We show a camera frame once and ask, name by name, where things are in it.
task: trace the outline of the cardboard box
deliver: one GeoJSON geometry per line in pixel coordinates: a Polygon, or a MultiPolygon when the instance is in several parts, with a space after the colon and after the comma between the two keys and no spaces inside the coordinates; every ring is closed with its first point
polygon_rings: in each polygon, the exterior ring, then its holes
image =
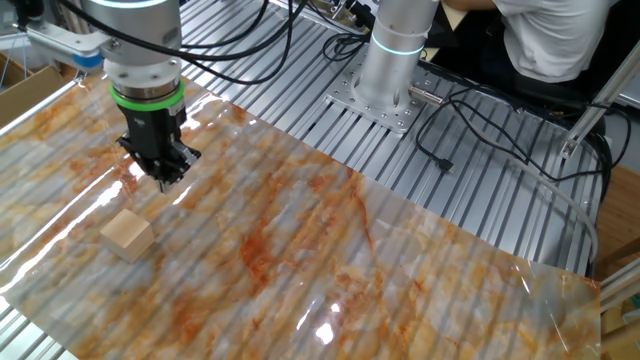
{"type": "Polygon", "coordinates": [[[24,68],[17,62],[8,60],[4,53],[0,53],[0,75],[7,61],[9,66],[2,84],[5,90],[0,92],[0,128],[64,85],[62,76],[51,66],[35,74],[27,72],[29,77],[25,79],[24,68]]]}

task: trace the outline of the black chair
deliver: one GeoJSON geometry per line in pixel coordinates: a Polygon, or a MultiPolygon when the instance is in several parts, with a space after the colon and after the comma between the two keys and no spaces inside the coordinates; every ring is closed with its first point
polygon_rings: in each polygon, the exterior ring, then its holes
{"type": "Polygon", "coordinates": [[[591,59],[589,69],[572,81],[571,87],[548,84],[517,74],[513,81],[514,95],[545,107],[564,103],[558,109],[564,112],[583,110],[566,103],[593,100],[613,76],[640,39],[640,26],[636,25],[638,14],[640,1],[637,0],[621,0],[611,7],[604,34],[591,59]]]}

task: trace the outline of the metal mounting plate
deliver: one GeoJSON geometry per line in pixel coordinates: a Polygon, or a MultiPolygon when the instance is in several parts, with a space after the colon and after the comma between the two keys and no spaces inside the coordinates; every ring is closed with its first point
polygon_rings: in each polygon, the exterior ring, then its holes
{"type": "MultiPolygon", "coordinates": [[[[352,90],[352,80],[358,73],[366,57],[367,48],[364,47],[351,59],[344,71],[339,74],[327,88],[326,96],[337,105],[347,108],[367,120],[373,121],[396,133],[407,132],[416,121],[424,103],[412,100],[407,107],[381,110],[370,106],[358,99],[352,90]]],[[[424,83],[425,79],[414,76],[413,82],[424,83]]]]}

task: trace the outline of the wooden block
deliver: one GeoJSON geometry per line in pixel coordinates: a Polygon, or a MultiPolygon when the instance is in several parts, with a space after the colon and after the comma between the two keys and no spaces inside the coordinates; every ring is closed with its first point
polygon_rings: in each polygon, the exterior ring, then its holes
{"type": "Polygon", "coordinates": [[[100,231],[105,246],[129,263],[133,263],[155,241],[151,224],[122,210],[100,231]]]}

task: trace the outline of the metal slotted table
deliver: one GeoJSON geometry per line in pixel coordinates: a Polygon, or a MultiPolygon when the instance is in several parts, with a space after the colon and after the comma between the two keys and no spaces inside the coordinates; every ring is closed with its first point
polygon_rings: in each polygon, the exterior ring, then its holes
{"type": "MultiPolygon", "coordinates": [[[[271,4],[259,28],[224,51],[236,52],[263,41],[282,25],[287,16],[283,6],[286,2],[271,4]]],[[[255,0],[191,1],[182,8],[183,41],[204,44],[228,38],[250,23],[259,7],[260,1],[255,0]]],[[[417,128],[435,111],[434,107],[425,107],[408,132],[397,134],[327,99],[326,94],[333,91],[330,85],[348,62],[327,61],[322,46],[331,35],[345,29],[329,26],[307,10],[303,15],[294,24],[284,69],[267,83],[250,87],[231,84],[192,65],[185,65],[183,74],[504,251],[585,274],[591,239],[575,211],[509,164],[502,154],[478,141],[452,112],[442,111],[421,139],[427,149],[457,166],[454,174],[448,174],[415,146],[417,128]]],[[[277,65],[284,41],[249,58],[206,65],[242,79],[258,78],[277,65]]],[[[422,71],[417,74],[422,86],[439,96],[463,89],[423,70],[416,71],[422,71]]],[[[549,172],[567,175],[596,168],[597,155],[590,147],[581,146],[571,160],[561,161],[557,154],[565,130],[529,114],[518,114],[487,95],[468,92],[463,96],[508,131],[549,172]]],[[[497,130],[469,111],[466,115],[502,146],[512,148],[497,130]]],[[[602,187],[599,177],[580,177],[559,186],[596,219],[602,187]]],[[[0,359],[75,357],[0,298],[0,359]]]]}

